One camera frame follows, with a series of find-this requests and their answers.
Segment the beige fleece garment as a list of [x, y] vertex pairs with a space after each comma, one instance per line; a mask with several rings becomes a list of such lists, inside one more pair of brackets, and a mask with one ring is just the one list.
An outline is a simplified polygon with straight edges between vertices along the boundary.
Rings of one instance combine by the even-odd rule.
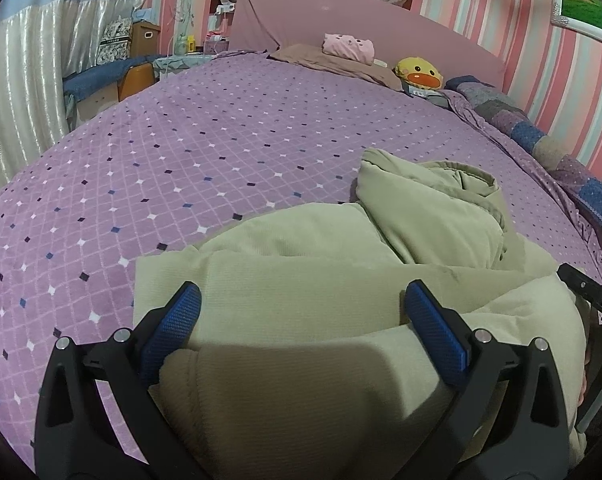
[[185, 282], [201, 312], [150, 387], [216, 479], [389, 479], [452, 391], [402, 309], [422, 281], [499, 341], [548, 341], [566, 416], [582, 397], [586, 329], [548, 252], [518, 234], [491, 174], [370, 148], [355, 200], [243, 220], [138, 259], [134, 314]]

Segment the patchwork quilt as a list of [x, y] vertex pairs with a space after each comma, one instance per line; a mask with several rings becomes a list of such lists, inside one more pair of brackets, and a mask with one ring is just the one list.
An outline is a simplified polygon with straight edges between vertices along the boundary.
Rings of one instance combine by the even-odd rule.
[[471, 75], [446, 81], [445, 89], [465, 96], [476, 114], [535, 158], [593, 224], [602, 229], [602, 183], [556, 139], [537, 128], [505, 93]]

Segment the brown cardboard box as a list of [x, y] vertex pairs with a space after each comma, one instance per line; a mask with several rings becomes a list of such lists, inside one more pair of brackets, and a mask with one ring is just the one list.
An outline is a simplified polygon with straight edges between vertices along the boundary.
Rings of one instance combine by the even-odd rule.
[[146, 21], [132, 24], [130, 57], [155, 55], [159, 53], [160, 27]]

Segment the pink folded cloth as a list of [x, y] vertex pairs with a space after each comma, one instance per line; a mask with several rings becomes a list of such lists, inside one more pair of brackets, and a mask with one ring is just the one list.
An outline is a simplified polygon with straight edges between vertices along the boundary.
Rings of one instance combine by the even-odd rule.
[[369, 39], [359, 39], [351, 35], [325, 34], [322, 51], [337, 58], [366, 65], [374, 64], [375, 47]]

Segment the yellow duck plush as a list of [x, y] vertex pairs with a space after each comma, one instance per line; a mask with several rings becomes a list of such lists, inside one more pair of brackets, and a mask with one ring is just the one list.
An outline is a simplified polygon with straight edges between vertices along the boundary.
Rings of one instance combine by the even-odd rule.
[[438, 90], [443, 86], [442, 74], [424, 58], [411, 56], [402, 58], [394, 66], [393, 73], [414, 87], [421, 89]]

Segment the purple diamond-pattern bedsheet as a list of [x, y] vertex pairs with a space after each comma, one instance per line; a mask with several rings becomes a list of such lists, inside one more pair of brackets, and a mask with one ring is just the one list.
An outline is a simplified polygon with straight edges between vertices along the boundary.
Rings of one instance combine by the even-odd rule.
[[0, 191], [0, 430], [31, 463], [55, 340], [107, 338], [133, 314], [134, 262], [251, 214], [342, 203], [366, 148], [497, 179], [517, 230], [602, 284], [602, 251], [537, 162], [495, 133], [369, 82], [217, 58], [64, 136]]

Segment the pink headboard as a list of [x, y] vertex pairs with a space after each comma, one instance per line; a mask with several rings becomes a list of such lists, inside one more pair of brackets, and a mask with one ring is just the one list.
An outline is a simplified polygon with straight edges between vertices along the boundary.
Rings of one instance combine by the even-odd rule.
[[472, 75], [497, 89], [504, 83], [504, 62], [479, 44], [381, 0], [238, 0], [229, 47], [267, 52], [292, 44], [319, 47], [326, 34], [371, 40], [376, 58], [389, 66], [420, 56], [446, 79]]

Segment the brown pillow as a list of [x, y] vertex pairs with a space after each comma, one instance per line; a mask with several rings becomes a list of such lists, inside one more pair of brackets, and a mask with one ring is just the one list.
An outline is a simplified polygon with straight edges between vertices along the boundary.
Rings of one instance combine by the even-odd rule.
[[389, 70], [377, 65], [365, 65], [346, 58], [326, 54], [319, 47], [306, 44], [293, 44], [292, 46], [278, 49], [269, 55], [273, 60], [300, 65], [311, 70], [332, 73], [379, 84], [379, 86], [402, 92], [401, 80]]

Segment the blue cloth on stand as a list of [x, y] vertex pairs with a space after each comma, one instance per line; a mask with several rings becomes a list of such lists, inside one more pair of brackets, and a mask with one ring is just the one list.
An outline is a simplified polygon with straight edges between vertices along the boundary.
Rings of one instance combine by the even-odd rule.
[[62, 93], [64, 94], [67, 114], [70, 114], [78, 103], [89, 98], [95, 92], [100, 92], [103, 88], [111, 86], [111, 84], [115, 84], [119, 90], [119, 82], [131, 67], [144, 63], [152, 65], [157, 58], [160, 58], [159, 54], [126, 58], [125, 60], [93, 66], [81, 73], [66, 77], [62, 81]]

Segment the silver striped curtain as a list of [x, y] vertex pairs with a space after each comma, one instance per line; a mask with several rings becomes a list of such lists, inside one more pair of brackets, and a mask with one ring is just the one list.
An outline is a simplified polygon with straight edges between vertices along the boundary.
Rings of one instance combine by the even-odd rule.
[[96, 64], [106, 26], [143, 0], [54, 0], [0, 20], [0, 188], [69, 132], [62, 79]]

